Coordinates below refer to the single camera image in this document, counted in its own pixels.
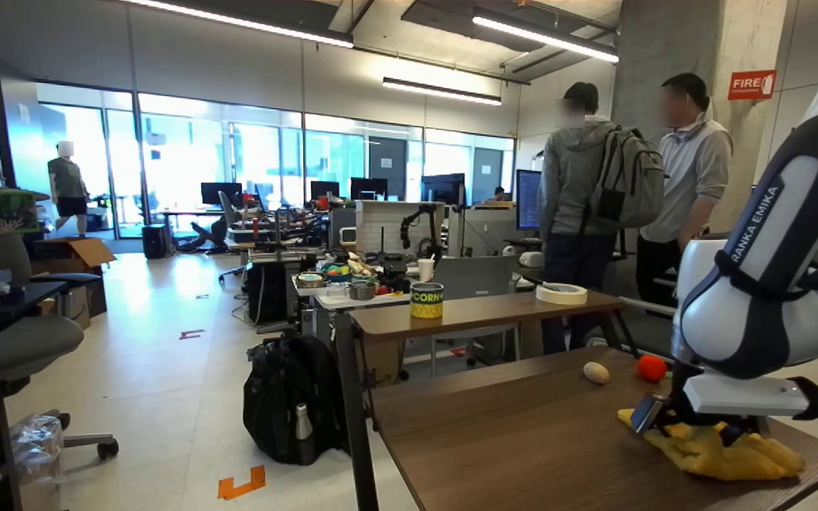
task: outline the chair wheel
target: chair wheel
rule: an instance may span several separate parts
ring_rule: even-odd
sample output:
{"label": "chair wheel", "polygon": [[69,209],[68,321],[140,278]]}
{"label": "chair wheel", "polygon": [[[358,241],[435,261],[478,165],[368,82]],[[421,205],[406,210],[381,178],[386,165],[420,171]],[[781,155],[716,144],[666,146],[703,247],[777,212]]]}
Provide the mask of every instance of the chair wheel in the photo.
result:
{"label": "chair wheel", "polygon": [[109,444],[97,444],[97,455],[105,461],[119,454],[119,441],[113,439]]}
{"label": "chair wheel", "polygon": [[58,419],[59,422],[62,423],[62,431],[65,431],[69,426],[71,426],[71,414],[62,412],[59,414]]}

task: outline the red floor marker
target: red floor marker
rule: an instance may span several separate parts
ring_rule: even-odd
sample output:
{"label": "red floor marker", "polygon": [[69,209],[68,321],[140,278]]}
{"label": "red floor marker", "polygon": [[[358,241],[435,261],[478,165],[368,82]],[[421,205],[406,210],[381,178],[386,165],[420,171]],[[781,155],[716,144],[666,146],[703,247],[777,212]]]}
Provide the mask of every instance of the red floor marker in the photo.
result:
{"label": "red floor marker", "polygon": [[225,478],[220,480],[220,488],[217,491],[217,498],[224,500],[231,500],[240,498],[242,495],[249,494],[255,490],[259,490],[267,485],[267,475],[263,471],[262,466],[252,466],[251,481],[241,486],[234,486],[234,478]]}
{"label": "red floor marker", "polygon": [[188,332],[182,332],[182,336],[179,337],[179,340],[182,341],[185,339],[197,339],[197,337],[201,337],[198,336],[197,334],[202,333],[204,333],[204,330],[189,330]]}

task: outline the laptop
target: laptop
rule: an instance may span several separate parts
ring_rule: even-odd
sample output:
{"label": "laptop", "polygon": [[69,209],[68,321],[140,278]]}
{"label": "laptop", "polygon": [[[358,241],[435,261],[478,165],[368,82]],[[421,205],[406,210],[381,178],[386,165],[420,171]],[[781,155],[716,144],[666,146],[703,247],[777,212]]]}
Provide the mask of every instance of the laptop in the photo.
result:
{"label": "laptop", "polygon": [[444,258],[435,268],[434,282],[444,285],[444,299],[493,297],[513,291],[510,279],[516,255],[491,258]]}

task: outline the orange ball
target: orange ball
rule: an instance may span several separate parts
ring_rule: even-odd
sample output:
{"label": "orange ball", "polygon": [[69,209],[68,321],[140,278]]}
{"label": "orange ball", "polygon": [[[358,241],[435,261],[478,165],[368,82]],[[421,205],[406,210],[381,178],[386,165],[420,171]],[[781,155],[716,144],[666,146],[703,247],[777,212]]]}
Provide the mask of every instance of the orange ball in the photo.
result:
{"label": "orange ball", "polygon": [[639,362],[636,363],[636,371],[639,372],[639,376],[642,376],[643,380],[658,383],[665,379],[665,375],[668,373],[668,365],[666,365],[665,360],[658,356],[643,355],[640,357]]}

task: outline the wooden egg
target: wooden egg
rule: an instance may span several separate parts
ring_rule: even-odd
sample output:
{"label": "wooden egg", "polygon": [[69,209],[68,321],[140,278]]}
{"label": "wooden egg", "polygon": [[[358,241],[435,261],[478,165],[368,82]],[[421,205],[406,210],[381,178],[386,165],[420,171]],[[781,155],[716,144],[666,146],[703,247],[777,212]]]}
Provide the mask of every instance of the wooden egg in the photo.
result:
{"label": "wooden egg", "polygon": [[589,381],[598,385],[604,385],[611,379],[611,373],[608,372],[608,369],[598,362],[590,362],[582,366],[582,374],[584,374],[585,378],[588,378]]}

